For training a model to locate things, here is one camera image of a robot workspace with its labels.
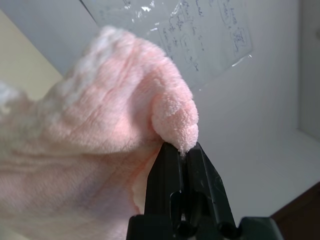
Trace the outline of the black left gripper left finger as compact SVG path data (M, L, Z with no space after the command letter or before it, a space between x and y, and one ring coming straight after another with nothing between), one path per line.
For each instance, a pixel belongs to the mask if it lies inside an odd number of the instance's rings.
M183 221L185 197L182 157L165 142L147 177L144 214L168 217L177 227Z

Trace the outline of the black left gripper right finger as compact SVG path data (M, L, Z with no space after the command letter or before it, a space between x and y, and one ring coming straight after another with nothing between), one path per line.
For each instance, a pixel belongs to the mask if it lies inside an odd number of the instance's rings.
M190 192L200 197L195 203L200 215L211 218L218 228L235 229L222 178L199 143L186 154L186 169Z

